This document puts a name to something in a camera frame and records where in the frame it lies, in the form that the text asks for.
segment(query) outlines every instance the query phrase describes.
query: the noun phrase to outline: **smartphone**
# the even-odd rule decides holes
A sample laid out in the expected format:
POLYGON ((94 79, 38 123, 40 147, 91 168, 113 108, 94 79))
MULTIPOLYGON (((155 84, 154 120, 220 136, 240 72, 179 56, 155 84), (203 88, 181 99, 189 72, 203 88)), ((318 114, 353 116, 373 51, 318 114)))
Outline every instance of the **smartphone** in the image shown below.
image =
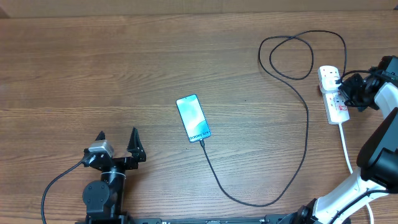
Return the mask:
POLYGON ((195 94, 181 98, 176 103, 190 142, 211 136, 209 125, 195 94))

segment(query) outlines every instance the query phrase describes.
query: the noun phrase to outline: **charging cable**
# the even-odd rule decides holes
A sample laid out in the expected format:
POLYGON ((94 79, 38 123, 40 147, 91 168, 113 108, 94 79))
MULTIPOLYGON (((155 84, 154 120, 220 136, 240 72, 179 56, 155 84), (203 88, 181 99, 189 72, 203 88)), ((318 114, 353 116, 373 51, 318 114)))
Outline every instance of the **charging cable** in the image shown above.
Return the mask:
POLYGON ((47 224, 47 222, 45 221, 45 216, 44 216, 44 200, 45 200, 45 196, 47 195, 47 192, 49 191, 50 187, 61 177, 63 177, 65 174, 68 174, 70 171, 76 169, 76 167, 80 166, 81 162, 83 161, 83 159, 81 161, 79 161, 76 165, 74 165, 73 167, 69 168, 67 171, 63 172, 62 174, 60 174, 58 177, 54 178, 51 183, 48 184, 48 186, 45 188, 44 193, 43 193, 43 197, 42 197, 42 203, 40 204, 40 213, 42 215, 42 221, 43 224, 47 224))
MULTIPOLYGON (((306 112, 306 114, 307 114, 307 124, 306 124, 306 129, 305 129, 305 145, 304 145, 304 152, 303 152, 302 160, 300 161, 300 164, 298 165, 297 170, 294 172, 293 177, 291 178, 291 180, 289 181, 289 183, 286 185, 285 189, 280 193, 280 195, 279 195, 275 200, 273 200, 273 201, 271 201, 271 202, 269 202, 269 203, 262 204, 262 205, 255 205, 255 204, 251 204, 251 203, 242 202, 242 201, 240 201, 240 200, 238 200, 238 199, 236 199, 236 198, 230 196, 230 195, 224 190, 224 188, 221 186, 221 184, 220 184, 220 182, 219 182, 219 180, 218 180, 218 178, 217 178, 216 172, 214 171, 213 167, 211 166, 211 162, 210 162, 210 160, 209 160, 209 158, 208 158, 208 156, 207 156, 207 153, 206 153, 205 142, 204 142, 204 140, 202 140, 202 139, 200 140, 200 145, 201 145, 201 147, 203 148, 203 152, 205 153, 207 162, 209 163, 210 169, 211 169, 211 171, 213 172, 213 175, 214 175, 214 177, 215 177, 215 179, 216 179, 216 181, 217 181, 218 186, 220 187, 221 191, 222 191, 229 199, 233 200, 234 202, 238 202, 238 203, 240 203, 240 204, 242 204, 242 205, 247 205, 247 206, 252 206, 252 207, 266 207, 266 206, 269 206, 269 205, 272 205, 272 204, 276 203, 276 202, 283 196, 283 194, 286 192, 286 190, 289 188, 289 186, 291 185, 291 183, 293 182, 293 180, 294 180, 295 177, 297 176, 298 172, 299 172, 300 169, 301 169, 301 166, 302 166, 303 163, 304 163, 305 155, 306 155, 306 153, 307 153, 308 128, 309 128, 309 122, 310 122, 310 115, 309 115, 309 112, 308 112, 308 106, 307 106, 307 104, 306 104, 304 98, 301 96, 301 94, 300 94, 291 84, 289 84, 289 83, 286 82, 285 80, 279 78, 277 75, 272 74, 270 71, 268 71, 268 70, 264 67, 264 65, 262 64, 262 60, 261 60, 261 48, 262 48, 262 45, 264 44, 264 42, 266 42, 267 40, 271 40, 271 39, 280 39, 280 38, 285 39, 285 40, 283 40, 281 43, 279 43, 278 45, 276 45, 276 46, 271 50, 271 52, 270 52, 270 54, 269 54, 269 64, 270 64, 270 66, 272 67, 272 69, 274 69, 274 71, 275 71, 276 73, 278 73, 280 76, 282 76, 282 77, 284 77, 284 78, 287 78, 287 79, 290 79, 290 80, 303 80, 303 79, 307 78, 307 77, 311 74, 311 71, 312 71, 312 68, 313 68, 313 50, 312 50, 311 45, 310 45, 306 40, 301 39, 299 36, 300 36, 300 35, 303 35, 303 34, 307 34, 307 33, 313 33, 313 32, 322 32, 322 33, 333 34, 333 35, 336 35, 337 37, 340 38, 340 40, 341 40, 341 42, 343 43, 343 46, 344 46, 344 67, 343 67, 343 74, 344 74, 344 73, 346 72, 346 66, 347 66, 347 47, 346 47, 346 43, 345 43, 344 39, 342 38, 342 36, 340 36, 340 35, 337 34, 336 32, 332 32, 332 31, 328 31, 328 30, 308 30, 308 31, 304 31, 304 32, 301 32, 301 33, 296 34, 296 35, 292 35, 292 36, 289 36, 289 35, 279 35, 279 36, 267 37, 267 38, 265 38, 265 39, 261 42, 260 47, 259 47, 259 51, 258 51, 258 55, 257 55, 258 62, 259 62, 259 64, 260 64, 261 68, 262 68, 268 75, 270 75, 271 77, 275 78, 276 80, 278 80, 278 81, 284 83, 284 84, 287 85, 290 89, 292 89, 292 90, 297 94, 297 96, 300 98, 301 102, 302 102, 303 105, 304 105, 305 112, 306 112), (303 77, 299 77, 299 78, 290 77, 290 76, 288 76, 288 75, 283 74, 283 73, 280 72, 278 69, 276 69, 275 66, 274 66, 273 63, 272 63, 272 53, 273 53, 279 46, 281 46, 282 44, 286 43, 287 41, 290 41, 290 40, 293 40, 293 39, 299 40, 299 41, 303 42, 304 44, 306 44, 306 45, 308 46, 308 48, 310 49, 310 51, 311 51, 311 57, 312 57, 310 70, 308 71, 308 73, 307 73, 306 75, 304 75, 303 77)), ((339 85, 339 84, 336 82, 336 80, 331 80, 331 85, 336 85, 336 86, 337 86, 337 85, 339 85)))
MULTIPOLYGON (((351 163, 350 163, 349 157, 348 157, 346 140, 344 138, 344 132, 343 132, 343 123, 338 123, 338 129, 340 130, 341 144, 343 145, 344 157, 347 162, 347 167, 348 167, 350 174, 352 174, 353 168, 351 167, 351 163)), ((366 208, 368 208, 370 222, 371 222, 371 224, 374 224, 373 212, 372 212, 371 206, 368 203, 366 204, 366 208)))

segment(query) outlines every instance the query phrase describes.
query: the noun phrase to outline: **white cable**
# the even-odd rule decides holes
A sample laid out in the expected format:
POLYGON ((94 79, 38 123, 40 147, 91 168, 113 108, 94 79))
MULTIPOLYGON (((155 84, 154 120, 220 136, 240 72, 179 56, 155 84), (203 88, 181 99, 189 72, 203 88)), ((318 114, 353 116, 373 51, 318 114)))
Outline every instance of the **white cable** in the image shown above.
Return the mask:
MULTIPOLYGON (((351 167, 351 163, 349 162, 349 157, 348 157, 348 152, 347 152, 347 147, 346 147, 346 140, 344 138, 344 132, 343 132, 343 125, 341 123, 338 123, 338 129, 340 130, 340 136, 341 136, 341 144, 343 145, 343 151, 344 151, 344 157, 346 158, 348 170, 350 174, 353 173, 353 168, 351 167)), ((368 208, 369 211, 369 219, 371 224, 374 224, 374 219, 373 219, 373 212, 371 209, 371 206, 367 203, 366 208, 368 208)))

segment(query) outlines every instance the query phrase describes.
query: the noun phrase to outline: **phone screen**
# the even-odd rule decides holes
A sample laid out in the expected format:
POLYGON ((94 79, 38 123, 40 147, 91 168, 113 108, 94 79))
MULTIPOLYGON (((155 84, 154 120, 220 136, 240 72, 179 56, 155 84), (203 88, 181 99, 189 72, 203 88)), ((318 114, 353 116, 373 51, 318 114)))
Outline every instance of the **phone screen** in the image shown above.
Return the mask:
POLYGON ((211 136, 210 128, 195 94, 177 100, 177 108, 190 142, 211 136))

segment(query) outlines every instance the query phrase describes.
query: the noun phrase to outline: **black wire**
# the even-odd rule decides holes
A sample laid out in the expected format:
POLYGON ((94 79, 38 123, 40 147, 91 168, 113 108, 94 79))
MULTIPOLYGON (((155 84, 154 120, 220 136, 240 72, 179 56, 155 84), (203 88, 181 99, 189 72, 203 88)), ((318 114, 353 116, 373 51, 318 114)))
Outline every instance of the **black wire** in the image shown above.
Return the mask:
POLYGON ((338 219, 338 217, 340 217, 341 214, 343 214, 345 211, 347 211, 347 209, 351 208, 353 205, 355 205, 358 201, 360 201, 362 198, 366 197, 366 196, 370 196, 373 193, 386 193, 388 194, 389 191, 388 190, 368 190, 367 192, 361 194, 358 198, 356 198, 355 200, 353 200, 351 203, 349 203, 347 206, 345 206, 341 211, 339 211, 331 220, 331 222, 329 224, 333 224, 333 222, 336 221, 336 219, 338 219))
POLYGON ((40 211, 42 214, 42 221, 43 224, 47 224, 47 222, 45 221, 45 217, 44 217, 44 200, 45 200, 45 196, 47 195, 47 192, 49 191, 51 185, 53 185, 59 178, 63 177, 65 174, 69 173, 70 171, 74 170, 76 167, 78 167, 81 164, 82 161, 79 161, 76 165, 74 165, 73 167, 69 168, 67 171, 63 172, 62 174, 60 174, 58 177, 54 178, 49 184, 48 186, 45 188, 44 193, 43 193, 43 197, 42 197, 42 203, 40 205, 40 211))
POLYGON ((352 73, 368 73, 368 74, 372 74, 372 72, 367 71, 367 70, 353 70, 353 71, 349 71, 349 72, 346 72, 346 73, 342 74, 342 76, 340 77, 340 83, 343 84, 343 83, 344 83, 344 82, 343 82, 343 78, 344 78, 345 76, 349 75, 349 74, 352 74, 352 73))
POLYGON ((291 183, 292 183, 293 180, 295 179, 296 175, 297 175, 298 172, 300 171, 301 166, 302 166, 303 163, 304 163, 305 155, 306 155, 306 153, 307 153, 307 145, 308 145, 308 125, 309 125, 309 121, 310 121, 310 117, 309 117, 309 113, 308 113, 308 106, 307 106, 305 100, 303 99, 303 97, 298 93, 298 91, 297 91, 292 85, 290 85, 290 84, 287 83, 286 81, 283 81, 281 78, 278 78, 277 76, 271 74, 271 72, 269 72, 269 71, 266 70, 266 68, 263 66, 263 64, 262 64, 262 62, 261 62, 261 47, 262 47, 263 43, 264 43, 265 41, 267 41, 267 40, 276 39, 276 38, 286 38, 284 41, 282 41, 281 43, 279 43, 278 45, 276 45, 276 47, 274 47, 274 48, 271 50, 271 52, 270 52, 270 54, 269 54, 269 63, 270 63, 270 65, 271 65, 271 67, 275 70, 275 72, 277 72, 279 75, 281 75, 281 76, 283 76, 283 77, 285 77, 285 78, 291 79, 291 80, 303 80, 304 78, 307 78, 307 77, 311 74, 312 67, 313 67, 313 50, 312 50, 311 45, 310 45, 307 41, 305 41, 305 40, 303 40, 303 39, 301 39, 301 38, 299 38, 299 37, 297 37, 297 36, 302 35, 302 34, 306 34, 306 33, 309 33, 309 32, 326 32, 326 33, 330 33, 330 34, 337 35, 337 36, 341 39, 341 41, 342 41, 342 43, 343 43, 343 45, 344 45, 344 55, 345 55, 345 58, 344 58, 344 69, 343 69, 343 74, 345 74, 345 72, 346 72, 346 65, 347 65, 347 47, 346 47, 346 43, 345 43, 344 39, 342 38, 342 36, 340 36, 339 34, 337 34, 337 33, 335 33, 335 32, 332 32, 332 31, 327 31, 327 30, 308 30, 308 31, 301 32, 301 33, 296 34, 296 35, 293 35, 293 36, 280 35, 280 36, 268 37, 268 38, 264 39, 264 40, 261 42, 260 47, 259 47, 258 61, 259 61, 260 65, 261 65, 262 69, 264 69, 264 71, 265 71, 266 73, 268 73, 270 76, 276 78, 277 80, 281 81, 282 83, 285 83, 285 84, 286 84, 287 86, 289 86, 294 92, 296 92, 297 96, 298 96, 298 97, 301 99, 301 101, 303 102, 305 111, 307 112, 307 124, 306 124, 306 130, 305 130, 305 146, 304 146, 304 153, 303 153, 302 160, 301 160, 301 162, 300 162, 300 165, 298 165, 298 168, 297 168, 296 172, 294 173, 292 179, 289 181, 289 183, 286 185, 285 189, 282 191, 282 193, 280 193, 280 195, 279 195, 275 200, 273 200, 273 201, 271 201, 271 202, 269 202, 269 203, 266 203, 266 204, 264 204, 264 205, 255 205, 255 204, 251 204, 251 203, 242 202, 242 201, 240 201, 240 200, 238 200, 238 199, 236 199, 236 198, 230 196, 230 195, 224 190, 224 188, 221 186, 221 184, 220 184, 220 182, 219 182, 219 180, 218 180, 218 178, 217 178, 216 172, 214 171, 213 166, 211 165, 211 162, 210 162, 210 160, 209 160, 209 157, 207 156, 204 140, 200 140, 200 145, 201 145, 202 148, 203 148, 203 152, 205 153, 207 162, 209 163, 210 169, 211 169, 211 171, 213 172, 214 178, 216 179, 218 186, 220 187, 221 191, 222 191, 229 199, 233 200, 234 202, 238 202, 238 203, 240 203, 240 204, 242 204, 242 205, 247 205, 247 206, 252 206, 252 207, 266 207, 266 206, 272 205, 273 203, 277 202, 277 201, 283 196, 283 194, 284 194, 284 193, 286 192, 286 190, 289 188, 289 186, 291 185, 291 183), (282 44, 284 44, 284 43, 286 43, 287 41, 292 40, 292 39, 297 39, 297 40, 299 40, 299 41, 304 42, 304 43, 308 46, 308 48, 310 49, 310 51, 311 51, 312 60, 311 60, 311 67, 310 67, 310 70, 308 71, 308 73, 307 73, 306 75, 304 75, 303 77, 300 77, 300 78, 294 78, 294 77, 290 77, 290 76, 284 75, 283 73, 279 72, 278 69, 276 69, 275 66, 272 64, 272 59, 271 59, 271 58, 272 58, 272 53, 274 53, 274 51, 275 51, 279 46, 281 46, 282 44))

